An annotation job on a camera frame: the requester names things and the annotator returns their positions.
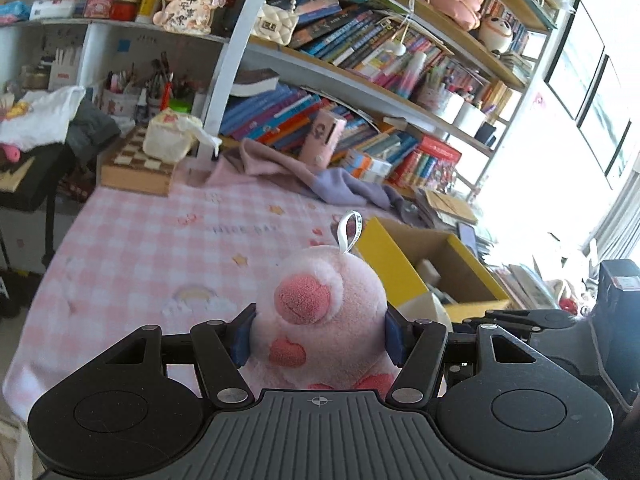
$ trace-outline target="white cloth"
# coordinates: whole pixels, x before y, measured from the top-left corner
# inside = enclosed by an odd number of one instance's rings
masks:
[[[76,116],[84,87],[66,86],[55,92],[27,92],[20,102],[29,110],[0,123],[0,142],[28,152],[36,146],[65,142],[69,122]]]

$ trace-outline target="chessboard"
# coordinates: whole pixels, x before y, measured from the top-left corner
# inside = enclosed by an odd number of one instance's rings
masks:
[[[168,196],[174,177],[175,164],[169,164],[148,156],[142,150],[146,130],[135,128],[117,143],[102,163],[102,186]]]

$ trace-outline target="cardboard box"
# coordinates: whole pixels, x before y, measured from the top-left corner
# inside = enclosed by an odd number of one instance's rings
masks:
[[[414,266],[429,260],[441,275],[438,288],[474,310],[506,308],[508,295],[488,270],[453,234],[418,229],[394,220],[372,218],[356,243],[360,256],[376,271],[392,305],[424,294],[427,286]]]

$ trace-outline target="star print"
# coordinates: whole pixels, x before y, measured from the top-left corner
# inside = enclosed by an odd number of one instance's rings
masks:
[[[235,261],[238,267],[246,267],[249,264],[249,258],[242,256],[240,253],[236,254],[232,260]]]

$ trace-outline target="pink checkered bedsheet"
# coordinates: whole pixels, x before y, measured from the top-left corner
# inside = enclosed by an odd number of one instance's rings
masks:
[[[335,244],[330,225],[348,210],[266,181],[207,190],[177,181],[168,198],[101,187],[85,205],[42,280],[2,386],[23,420],[48,388],[141,325],[171,334],[231,319],[278,261]],[[190,367],[170,376],[197,391]]]

